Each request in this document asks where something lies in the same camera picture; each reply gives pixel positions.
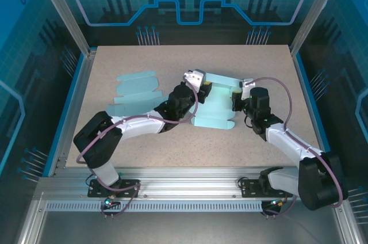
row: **speckled tabletop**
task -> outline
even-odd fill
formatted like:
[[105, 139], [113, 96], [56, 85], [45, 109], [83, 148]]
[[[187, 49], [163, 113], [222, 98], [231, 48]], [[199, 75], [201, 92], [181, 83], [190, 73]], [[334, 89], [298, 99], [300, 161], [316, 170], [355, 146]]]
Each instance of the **speckled tabletop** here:
[[[272, 76], [290, 89], [293, 114], [289, 128], [318, 147], [311, 118], [286, 45], [174, 45], [98, 47], [80, 110], [75, 133], [97, 112], [113, 104], [116, 78], [121, 74], [154, 70], [158, 90], [170, 93], [187, 70], [232, 78]], [[281, 119], [288, 115], [284, 89], [272, 81], [257, 86], [268, 88], [272, 112]], [[293, 165], [281, 151], [244, 125], [244, 114], [237, 113], [230, 130], [181, 124], [164, 134], [141, 135], [120, 142], [112, 156], [116, 167], [253, 167]], [[67, 160], [75, 167], [78, 150], [72, 144]]]

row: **glass panel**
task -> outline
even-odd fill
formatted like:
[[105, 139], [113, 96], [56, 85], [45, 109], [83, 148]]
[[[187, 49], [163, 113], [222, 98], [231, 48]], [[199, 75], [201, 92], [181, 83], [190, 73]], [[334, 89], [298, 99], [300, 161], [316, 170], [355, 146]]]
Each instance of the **glass panel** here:
[[329, 0], [300, 49], [329, 145], [340, 156], [350, 189], [356, 189], [350, 200], [358, 200], [359, 223], [368, 217], [359, 189], [368, 187], [367, 2]]
[[67, 2], [89, 44], [96, 46], [290, 44], [313, 0]]
[[0, 235], [16, 243], [80, 52], [50, 0], [0, 5]]

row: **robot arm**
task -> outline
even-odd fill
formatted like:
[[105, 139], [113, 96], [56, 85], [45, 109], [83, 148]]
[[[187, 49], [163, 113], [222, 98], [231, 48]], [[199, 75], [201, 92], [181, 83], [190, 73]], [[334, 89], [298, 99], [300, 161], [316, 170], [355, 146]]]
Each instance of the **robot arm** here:
[[[212, 88], [211, 83], [205, 82], [205, 72], [201, 70], [188, 71], [184, 74], [184, 78], [196, 91], [198, 101], [204, 103]], [[181, 82], [180, 85], [176, 86], [169, 94], [167, 101], [143, 117], [134, 119], [111, 117], [106, 112], [99, 112], [74, 137], [74, 144], [79, 152], [82, 152], [103, 130], [126, 119], [126, 122], [106, 133], [83, 156], [87, 166], [105, 185], [112, 188], [119, 187], [120, 177], [110, 158], [120, 141], [144, 134], [167, 132], [178, 123], [172, 124], [165, 122], [165, 120], [178, 121], [196, 103], [193, 90], [186, 82]]]
[[244, 121], [250, 118], [253, 131], [264, 141], [278, 147], [298, 168], [298, 170], [290, 170], [272, 167], [262, 171], [259, 183], [263, 192], [267, 194], [270, 189], [279, 189], [299, 196], [310, 210], [337, 202], [339, 194], [336, 185], [320, 160], [311, 153], [314, 151], [333, 171], [342, 189], [343, 199], [346, 199], [348, 192], [338, 156], [312, 147], [288, 128], [285, 129], [283, 121], [271, 114], [267, 89], [246, 85], [247, 82], [249, 79], [240, 83], [242, 93], [233, 93], [233, 110], [243, 110], [246, 114]]

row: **beige work surface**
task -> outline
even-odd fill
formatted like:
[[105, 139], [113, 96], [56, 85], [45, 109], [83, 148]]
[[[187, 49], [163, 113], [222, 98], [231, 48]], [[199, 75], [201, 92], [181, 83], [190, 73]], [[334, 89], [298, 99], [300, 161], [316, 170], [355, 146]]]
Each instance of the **beige work surface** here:
[[[281, 79], [293, 98], [289, 128], [318, 147], [316, 135], [289, 49], [286, 45], [175, 45], [98, 47], [75, 133], [97, 112], [113, 104], [116, 78], [121, 74], [154, 70], [164, 95], [180, 83], [187, 70], [200, 69], [233, 78]], [[284, 89], [273, 81], [267, 87], [271, 110], [282, 120], [289, 110]], [[120, 142], [112, 156], [116, 167], [251, 167], [289, 166], [292, 161], [244, 125], [244, 113], [230, 130], [180, 124], [163, 134], [141, 135]], [[67, 166], [79, 166], [72, 144]]]

